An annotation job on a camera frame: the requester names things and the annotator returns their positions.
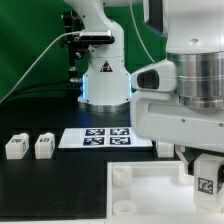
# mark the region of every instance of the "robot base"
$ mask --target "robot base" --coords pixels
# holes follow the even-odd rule
[[[78,98],[79,107],[89,111],[100,113],[114,113],[128,110],[130,107],[130,101],[127,101],[119,105],[94,105],[84,101],[82,97]]]

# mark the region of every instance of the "white cable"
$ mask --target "white cable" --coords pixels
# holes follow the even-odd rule
[[[143,40],[142,40],[142,38],[141,38],[141,35],[140,35],[139,31],[138,31],[138,27],[137,27],[137,24],[136,24],[136,21],[135,21],[134,12],[133,12],[132,0],[130,0],[130,11],[131,11],[132,22],[133,22],[133,25],[134,25],[134,28],[135,28],[135,32],[136,32],[136,34],[137,34],[137,36],[138,36],[138,39],[139,39],[139,41],[140,41],[140,43],[141,43],[141,45],[142,45],[142,47],[143,47],[145,53],[146,53],[147,56],[149,57],[149,59],[150,59],[153,63],[155,63],[154,59],[152,58],[152,56],[150,55],[150,53],[147,51],[147,49],[146,49],[146,47],[145,47],[145,44],[143,43]]]
[[[1,99],[0,105],[15,91],[15,89],[18,87],[18,85],[27,77],[27,75],[30,73],[30,71],[34,68],[34,66],[40,61],[40,59],[48,52],[48,50],[62,37],[69,36],[69,35],[77,35],[79,32],[71,32],[71,33],[65,33],[57,37],[54,41],[51,42],[51,44],[43,51],[43,53],[34,61],[34,63],[29,67],[29,69],[24,73],[24,75],[20,78],[20,80],[14,85],[14,87]]]

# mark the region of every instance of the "small white cube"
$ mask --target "small white cube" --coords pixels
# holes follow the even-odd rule
[[[219,168],[224,158],[202,154],[194,163],[194,203],[207,210],[218,211],[222,206],[222,183]]]
[[[6,158],[22,159],[29,149],[29,136],[26,133],[13,135],[5,146]]]
[[[35,144],[36,159],[51,159],[55,148],[54,134],[40,135]]]

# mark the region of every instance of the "warning label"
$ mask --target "warning label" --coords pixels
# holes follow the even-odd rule
[[[101,68],[100,72],[113,72],[112,68],[110,67],[110,64],[108,63],[108,61],[106,61],[103,65],[103,67]]]

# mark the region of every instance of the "metal cylinder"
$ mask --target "metal cylinder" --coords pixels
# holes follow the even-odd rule
[[[195,109],[224,106],[224,52],[210,54],[167,54],[177,68],[180,103]]]

